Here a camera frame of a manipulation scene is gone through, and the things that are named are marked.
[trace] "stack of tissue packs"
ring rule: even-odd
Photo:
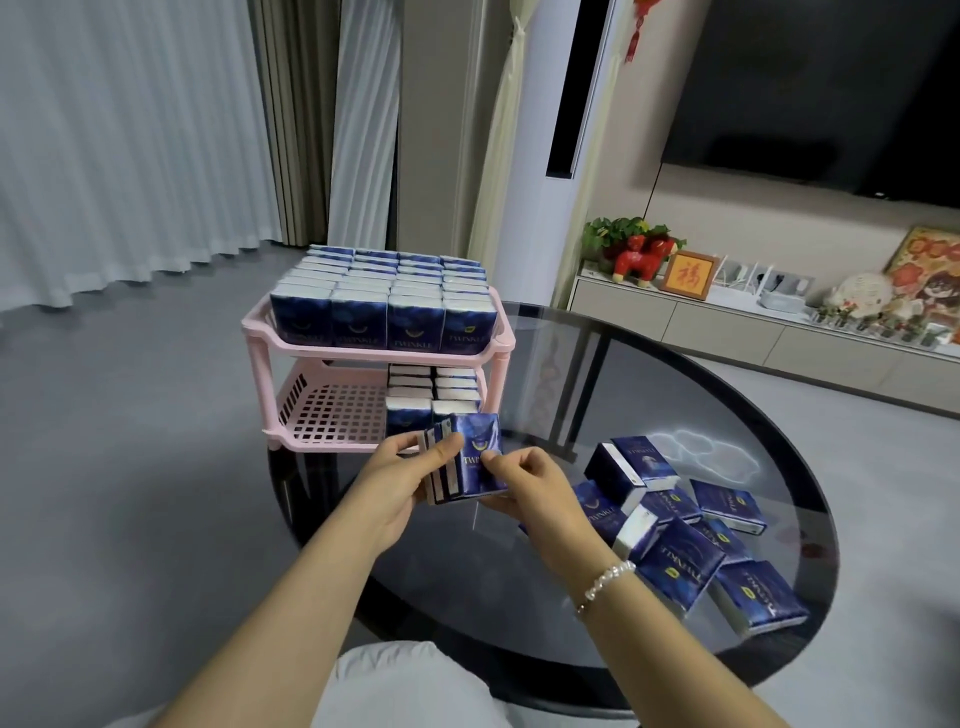
[[[741,639],[809,616],[786,580],[738,535],[766,528],[750,492],[690,479],[694,500],[642,436],[597,445],[586,475],[591,480],[574,492],[587,518],[676,615],[709,592]]]
[[[426,500],[430,505],[488,496],[506,490],[483,463],[480,453],[500,450],[500,422],[495,414],[453,414],[418,435],[420,452],[444,437],[459,432],[464,446],[450,462],[427,476]]]
[[[649,491],[671,490],[680,477],[646,437],[600,443],[584,471],[629,513]]]
[[[387,437],[425,430],[444,417],[480,411],[472,369],[391,364],[387,373]]]
[[[473,260],[311,245],[271,293],[276,330],[304,346],[475,355],[496,308]]]

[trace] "red hanging ornament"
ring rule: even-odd
[[[636,47],[640,43],[640,28],[643,27],[643,20],[646,18],[647,13],[650,12],[650,9],[653,8],[660,0],[634,0],[634,17],[636,18],[636,30],[634,30],[633,36],[630,38],[630,47],[627,48],[627,59],[623,62],[631,63],[634,60],[634,55],[636,54]]]

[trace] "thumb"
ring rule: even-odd
[[[406,460],[403,467],[414,474],[417,479],[427,477],[453,459],[453,456],[460,452],[463,446],[464,436],[459,432],[453,432],[427,452],[422,452]]]
[[[515,458],[488,450],[481,453],[480,461],[497,480],[506,483],[511,494],[522,496],[534,487],[535,478],[523,470]]]

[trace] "hand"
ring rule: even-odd
[[[564,472],[542,449],[488,451],[480,459],[509,493],[484,497],[483,504],[523,523],[543,563],[571,596],[582,595],[593,579],[619,563],[593,530]]]
[[[417,444],[417,433],[388,437],[373,451],[370,460],[350,486],[337,512],[353,515],[374,536],[374,556],[379,556],[400,538],[414,504],[423,500],[420,482],[445,465],[464,446],[458,432],[444,437],[427,452],[400,457]]]

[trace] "pearl bracelet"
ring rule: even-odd
[[[615,567],[610,567],[604,571],[600,576],[597,577],[597,580],[593,582],[593,586],[587,589],[584,593],[584,603],[580,604],[577,607],[577,617],[582,617],[584,611],[601,590],[608,584],[610,584],[615,578],[623,576],[625,573],[633,573],[636,570],[636,565],[632,561],[622,561],[617,564]]]

